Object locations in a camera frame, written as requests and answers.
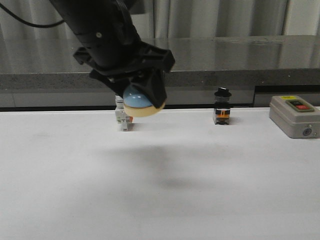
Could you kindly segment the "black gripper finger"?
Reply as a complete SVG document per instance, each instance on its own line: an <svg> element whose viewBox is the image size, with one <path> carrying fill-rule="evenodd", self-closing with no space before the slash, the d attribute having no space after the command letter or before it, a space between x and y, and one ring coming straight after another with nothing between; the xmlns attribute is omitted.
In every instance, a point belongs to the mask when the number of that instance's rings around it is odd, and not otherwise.
<svg viewBox="0 0 320 240"><path fill-rule="evenodd" d="M130 81L130 84L145 95L156 109L159 109L167 99L164 74L159 69L143 69Z"/></svg>
<svg viewBox="0 0 320 240"><path fill-rule="evenodd" d="M127 78L122 79L113 79L112 77L107 77L100 74L96 70L92 70L89 74L89 77L95 80L100 81L111 89L117 96L123 97L125 89L129 86L130 82Z"/></svg>

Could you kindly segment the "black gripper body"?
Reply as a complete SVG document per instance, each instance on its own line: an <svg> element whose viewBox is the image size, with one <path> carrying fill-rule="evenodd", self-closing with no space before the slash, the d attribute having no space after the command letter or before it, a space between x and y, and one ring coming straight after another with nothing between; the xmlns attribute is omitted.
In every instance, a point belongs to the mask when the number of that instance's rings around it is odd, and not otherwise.
<svg viewBox="0 0 320 240"><path fill-rule="evenodd" d="M52 0L51 4L82 44L74 54L104 76L158 69L169 72L172 52L141 40L129 10L134 0Z"/></svg>

